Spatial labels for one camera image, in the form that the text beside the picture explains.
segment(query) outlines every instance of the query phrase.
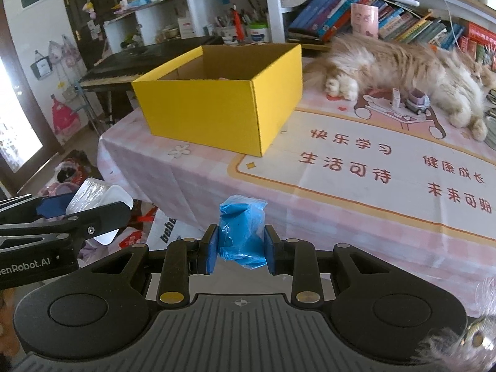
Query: table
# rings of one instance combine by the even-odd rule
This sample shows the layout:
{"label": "table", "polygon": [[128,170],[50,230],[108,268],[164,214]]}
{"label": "table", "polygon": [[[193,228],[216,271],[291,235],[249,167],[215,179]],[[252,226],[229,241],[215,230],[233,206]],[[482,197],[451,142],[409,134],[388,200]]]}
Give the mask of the table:
{"label": "table", "polygon": [[477,315],[477,284],[496,274],[496,152],[440,109],[394,111],[391,100],[391,91],[357,102],[306,91],[263,158],[152,136],[137,109],[102,135],[98,168],[197,227],[217,223],[233,194],[265,199],[282,238],[322,250],[350,243]]}

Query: textured grip plate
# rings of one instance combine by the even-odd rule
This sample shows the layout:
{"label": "textured grip plate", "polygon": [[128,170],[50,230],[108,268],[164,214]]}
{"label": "textured grip plate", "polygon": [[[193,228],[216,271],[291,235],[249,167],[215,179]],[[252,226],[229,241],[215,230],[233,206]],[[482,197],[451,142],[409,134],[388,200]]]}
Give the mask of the textured grip plate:
{"label": "textured grip plate", "polygon": [[433,365],[388,365],[357,354],[336,337],[322,314],[296,309],[282,294],[200,294],[187,308],[160,312],[138,341],[117,354],[71,363],[30,354],[14,371],[435,372],[439,369]]}

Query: door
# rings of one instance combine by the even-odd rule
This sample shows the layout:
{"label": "door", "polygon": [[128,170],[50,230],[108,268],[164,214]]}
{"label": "door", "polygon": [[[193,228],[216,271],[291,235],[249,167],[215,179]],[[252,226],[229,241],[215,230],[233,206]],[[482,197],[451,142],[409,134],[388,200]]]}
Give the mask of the door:
{"label": "door", "polygon": [[[67,11],[78,49],[86,68],[90,70],[93,68],[94,64],[102,58],[104,41],[106,38],[103,30],[103,22],[115,18],[115,15],[113,14],[115,9],[113,9],[113,7],[115,7],[120,0],[91,0],[96,13],[96,18],[94,20],[90,19],[90,15],[82,10],[87,1],[88,0],[64,0],[65,10]],[[90,31],[90,28],[95,26],[100,26],[100,37],[97,37],[95,32],[92,34]]]}
{"label": "door", "polygon": [[26,80],[0,0],[0,180],[15,194],[63,151]]}

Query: pen holder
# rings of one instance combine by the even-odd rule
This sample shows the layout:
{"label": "pen holder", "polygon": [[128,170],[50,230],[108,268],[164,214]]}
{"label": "pen holder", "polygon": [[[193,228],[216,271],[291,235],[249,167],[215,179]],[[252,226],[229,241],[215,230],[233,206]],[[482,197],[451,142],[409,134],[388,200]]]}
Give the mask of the pen holder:
{"label": "pen holder", "polygon": [[[245,37],[248,36],[246,33],[246,27],[244,25],[241,25],[243,29],[243,33],[245,34]],[[236,33],[236,27],[234,25],[230,27],[216,27],[215,32],[218,36],[222,37],[222,40],[224,41],[225,44],[237,44],[237,33]]]}

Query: pink checkered tablecloth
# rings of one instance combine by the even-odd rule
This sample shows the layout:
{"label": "pink checkered tablecloth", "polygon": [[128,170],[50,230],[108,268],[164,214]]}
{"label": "pink checkered tablecloth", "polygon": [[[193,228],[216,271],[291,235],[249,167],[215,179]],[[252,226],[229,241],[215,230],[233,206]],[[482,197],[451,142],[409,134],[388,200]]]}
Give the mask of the pink checkered tablecloth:
{"label": "pink checkered tablecloth", "polygon": [[[496,200],[494,212],[487,207],[496,191],[492,184],[493,179],[496,183],[496,153],[486,144],[473,140],[468,130],[449,125],[440,110],[430,109],[420,116],[405,108],[394,113],[390,100],[391,93],[387,91],[370,91],[360,96],[356,103],[326,97],[315,91],[306,92],[281,135],[262,159],[155,137],[150,134],[143,113],[137,109],[102,135],[98,168],[106,181],[122,186],[133,198],[152,202],[168,216],[200,228],[218,222],[219,204],[231,195],[265,199],[268,202],[266,223],[272,224],[282,238],[302,238],[322,250],[332,250],[339,242],[350,243],[452,292],[463,302],[468,313],[476,315],[477,284],[496,274],[496,228],[490,226],[496,219]],[[334,150],[332,154],[319,152],[318,160],[323,162],[300,163],[304,162],[300,157],[303,149],[296,151],[298,148],[290,145],[301,144],[303,138],[298,137],[292,144],[285,140],[290,134],[297,136],[301,130],[306,133],[307,124],[315,124],[317,129],[308,126],[305,142],[308,149],[305,151],[310,147],[324,147],[322,144],[326,144],[326,150]],[[338,146],[336,142],[332,145],[332,138],[338,133],[346,134],[347,146]],[[366,147],[369,150],[355,147],[359,137],[372,142]],[[385,156],[384,150],[374,149],[374,142],[382,143],[381,147],[387,142],[393,147],[393,153]],[[412,145],[411,153],[406,145]],[[312,148],[312,152],[316,153],[317,149]],[[359,178],[357,172],[349,173],[346,168],[339,172],[342,182],[336,185],[326,182],[322,187],[314,187],[318,175],[324,178],[332,174],[334,179],[329,181],[338,175],[326,168],[329,156],[340,153],[344,168],[346,155],[351,161],[357,161],[355,158],[365,152],[374,155],[370,156],[370,161],[382,161],[381,166],[396,166],[390,159],[393,155],[397,155],[396,162],[412,157],[415,165],[409,167],[416,167],[419,180],[412,181],[415,177],[405,177],[388,168],[391,181],[385,179],[381,183],[377,177],[374,181],[370,164],[370,177],[368,174]],[[286,155],[286,159],[282,159],[285,164],[294,164],[285,167],[293,166],[295,171],[280,177],[274,169],[281,153]],[[290,154],[294,157],[293,162],[287,159]],[[422,159],[435,156],[439,157],[436,169],[429,167],[434,159]],[[441,159],[446,157],[452,158],[453,164],[457,163],[451,173],[450,169],[443,173],[445,161],[441,169]],[[468,178],[462,177],[465,167],[477,172],[482,169],[484,179],[475,178],[477,172],[472,172]],[[356,192],[347,196],[347,190],[352,191],[356,182],[367,177],[367,186],[371,189],[391,188],[369,196],[384,196],[387,200],[360,196]],[[429,186],[439,186],[443,196],[432,194],[435,193],[432,188],[428,191],[428,181],[431,182]],[[412,207],[416,208],[403,210],[401,206],[406,196],[395,192],[407,191],[412,186],[415,191],[421,191],[418,199],[410,199]],[[482,193],[477,194],[478,191],[484,192],[484,198],[481,198]],[[420,207],[427,209],[425,217],[418,209]],[[424,222],[431,214],[433,220]]]}

